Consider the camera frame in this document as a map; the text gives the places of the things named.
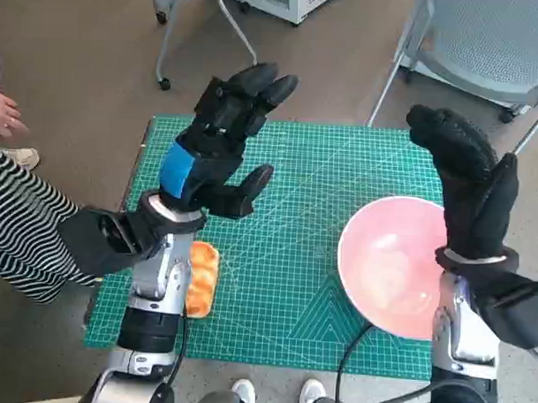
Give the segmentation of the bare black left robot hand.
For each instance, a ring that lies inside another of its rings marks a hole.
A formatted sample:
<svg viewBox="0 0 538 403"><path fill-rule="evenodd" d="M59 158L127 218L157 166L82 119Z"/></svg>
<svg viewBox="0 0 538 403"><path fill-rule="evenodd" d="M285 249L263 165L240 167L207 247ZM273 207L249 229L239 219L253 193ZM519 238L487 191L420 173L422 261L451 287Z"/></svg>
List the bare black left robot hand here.
<svg viewBox="0 0 538 403"><path fill-rule="evenodd" d="M247 139L295 91L296 75L279 77L275 63L253 65L227 80L211 79L194 107L193 122L175 139L159 174L163 205L180 212L207 209L240 219L253 212L274 167L254 168L238 186L226 181L239 169Z"/></svg>

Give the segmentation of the person's hand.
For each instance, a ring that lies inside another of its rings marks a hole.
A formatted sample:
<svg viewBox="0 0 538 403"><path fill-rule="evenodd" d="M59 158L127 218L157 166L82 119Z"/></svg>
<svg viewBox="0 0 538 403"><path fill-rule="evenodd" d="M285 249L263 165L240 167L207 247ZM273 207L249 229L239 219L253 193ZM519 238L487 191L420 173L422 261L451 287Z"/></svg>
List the person's hand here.
<svg viewBox="0 0 538 403"><path fill-rule="evenodd" d="M19 106L0 93L0 136L10 138L15 134L27 132L27 126L21 122Z"/></svg>

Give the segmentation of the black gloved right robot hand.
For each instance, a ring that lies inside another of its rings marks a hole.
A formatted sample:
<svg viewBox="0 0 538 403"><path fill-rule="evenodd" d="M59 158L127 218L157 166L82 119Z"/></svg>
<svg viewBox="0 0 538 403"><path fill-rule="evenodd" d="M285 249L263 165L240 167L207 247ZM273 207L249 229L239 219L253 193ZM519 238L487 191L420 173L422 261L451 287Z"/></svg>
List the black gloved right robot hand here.
<svg viewBox="0 0 538 403"><path fill-rule="evenodd" d="M516 155L498 159L487 136L452 110L415 105L406 122L411 142L428 150L441 180L446 247L467 260L508 256L504 238L519 193Z"/></svg>

